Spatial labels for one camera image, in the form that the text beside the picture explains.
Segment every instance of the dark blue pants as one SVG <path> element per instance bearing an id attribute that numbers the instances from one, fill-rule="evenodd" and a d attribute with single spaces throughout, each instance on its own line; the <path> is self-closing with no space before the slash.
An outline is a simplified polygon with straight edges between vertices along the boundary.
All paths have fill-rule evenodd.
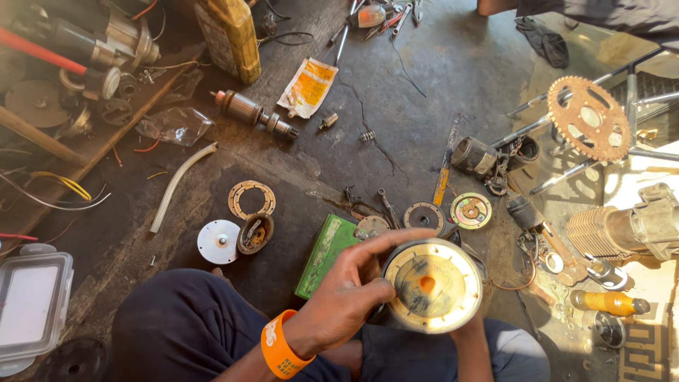
<path id="1" fill-rule="evenodd" d="M 125 299 L 113 320 L 113 366 L 120 381 L 210 381 L 258 342 L 267 320 L 224 280 L 194 269 L 157 274 Z M 547 382 L 549 363 L 525 331 L 486 319 L 497 382 Z M 364 325 L 361 381 L 456 381 L 450 336 Z M 322 356 L 292 381 L 349 381 Z"/>

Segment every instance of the chain sprocket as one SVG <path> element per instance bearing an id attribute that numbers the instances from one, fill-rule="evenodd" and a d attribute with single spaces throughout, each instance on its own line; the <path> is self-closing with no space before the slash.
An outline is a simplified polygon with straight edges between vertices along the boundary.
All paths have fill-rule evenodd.
<path id="1" fill-rule="evenodd" d="M 567 102 L 560 102 L 563 90 L 572 93 Z M 549 88 L 547 105 L 554 127 L 579 152 L 602 162 L 620 160 L 627 154 L 629 122 L 620 105 L 601 86 L 582 77 L 562 77 Z M 584 142 L 574 135 L 575 130 L 584 136 Z"/>

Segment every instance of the black cloth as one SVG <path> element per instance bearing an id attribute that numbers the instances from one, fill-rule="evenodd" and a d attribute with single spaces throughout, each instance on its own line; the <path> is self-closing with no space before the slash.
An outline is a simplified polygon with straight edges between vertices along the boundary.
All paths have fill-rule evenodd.
<path id="1" fill-rule="evenodd" d="M 547 12 L 679 50 L 679 0 L 519 0 L 516 16 Z"/>
<path id="2" fill-rule="evenodd" d="M 528 17 L 516 18 L 516 29 L 523 33 L 535 52 L 555 68 L 568 67 L 568 46 L 559 33 Z"/>
<path id="3" fill-rule="evenodd" d="M 121 382 L 208 382 L 258 342 L 268 320 L 219 277 L 194 269 L 161 272 L 121 304 L 113 320 L 113 367 Z M 549 362 L 528 333 L 486 319 L 497 382 L 547 382 Z M 457 381 L 450 336 L 364 325 L 361 381 Z M 318 355 L 290 381 L 351 380 Z"/>

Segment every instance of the braided hose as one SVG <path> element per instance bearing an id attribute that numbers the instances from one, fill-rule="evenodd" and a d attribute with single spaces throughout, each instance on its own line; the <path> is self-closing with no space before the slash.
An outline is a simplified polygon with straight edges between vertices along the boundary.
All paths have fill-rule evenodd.
<path id="1" fill-rule="evenodd" d="M 170 184 L 168 184 L 167 189 L 165 189 L 165 195 L 163 196 L 163 200 L 160 201 L 160 207 L 158 207 L 158 212 L 155 213 L 155 218 L 153 219 L 153 224 L 151 225 L 151 229 L 149 229 L 149 232 L 158 233 L 158 230 L 160 229 L 160 224 L 163 223 L 165 213 L 168 211 L 168 206 L 170 205 L 170 199 L 172 199 L 172 194 L 175 193 L 175 188 L 177 188 L 177 184 L 181 180 L 181 177 L 184 176 L 184 173 L 191 166 L 193 166 L 194 163 L 199 161 L 202 157 L 216 151 L 217 142 L 214 142 L 213 144 L 207 146 L 203 150 L 200 150 L 199 152 L 195 153 L 191 158 L 184 162 L 184 164 L 182 164 L 181 167 L 179 167 L 179 170 L 177 170 L 175 176 L 173 176 L 172 180 L 170 180 Z"/>

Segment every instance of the yellow oil bottle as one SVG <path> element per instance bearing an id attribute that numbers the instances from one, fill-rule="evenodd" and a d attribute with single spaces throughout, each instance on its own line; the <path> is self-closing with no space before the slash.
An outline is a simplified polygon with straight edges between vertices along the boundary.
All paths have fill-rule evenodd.
<path id="1" fill-rule="evenodd" d="M 196 0 L 194 8 L 214 64 L 252 84 L 261 66 L 250 7 L 243 0 Z"/>
<path id="2" fill-rule="evenodd" d="M 621 316 L 650 312 L 648 301 L 629 297 L 622 292 L 596 293 L 574 290 L 570 293 L 570 302 L 573 307 L 582 311 L 602 311 Z"/>

